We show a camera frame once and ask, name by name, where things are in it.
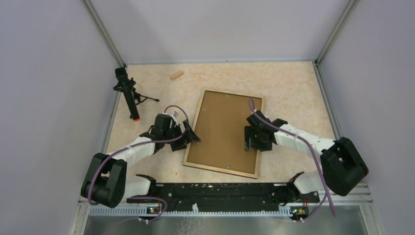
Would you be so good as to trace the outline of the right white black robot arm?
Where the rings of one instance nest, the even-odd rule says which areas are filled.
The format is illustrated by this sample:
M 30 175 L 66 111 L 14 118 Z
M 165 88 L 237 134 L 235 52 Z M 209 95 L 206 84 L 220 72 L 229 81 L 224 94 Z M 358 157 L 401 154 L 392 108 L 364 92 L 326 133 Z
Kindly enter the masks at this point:
M 307 193 L 329 189 L 339 196 L 348 195 L 369 173 L 352 140 L 321 138 L 300 130 L 287 121 L 270 121 L 260 110 L 247 117 L 244 149 L 271 151 L 273 145 L 289 147 L 312 158 L 317 170 L 298 173 L 287 188 L 287 196 L 301 201 Z

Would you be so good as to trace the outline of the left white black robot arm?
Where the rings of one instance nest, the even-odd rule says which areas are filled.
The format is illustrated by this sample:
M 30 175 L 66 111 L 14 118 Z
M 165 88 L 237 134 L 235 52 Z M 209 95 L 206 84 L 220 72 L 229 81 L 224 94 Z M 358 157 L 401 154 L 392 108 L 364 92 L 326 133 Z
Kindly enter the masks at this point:
M 188 120 L 178 124 L 173 114 L 158 114 L 149 130 L 132 143 L 111 154 L 96 153 L 92 157 L 80 194 L 91 205 L 101 204 L 109 208 L 116 207 L 123 198 L 131 196 L 152 202 L 157 196 L 157 189 L 152 186 L 153 179 L 138 175 L 137 182 L 128 182 L 128 169 L 156 154 L 167 144 L 172 151 L 178 151 L 200 140 Z

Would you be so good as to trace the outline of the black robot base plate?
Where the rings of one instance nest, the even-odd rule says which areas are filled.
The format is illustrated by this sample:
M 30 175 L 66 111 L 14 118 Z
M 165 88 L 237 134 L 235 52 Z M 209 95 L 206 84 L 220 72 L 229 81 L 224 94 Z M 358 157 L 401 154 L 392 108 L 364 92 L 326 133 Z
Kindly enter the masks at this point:
M 158 183 L 145 196 L 129 196 L 127 203 L 153 203 L 161 198 L 168 212 L 272 212 L 289 203 L 319 203 L 318 193 L 300 194 L 286 183 Z

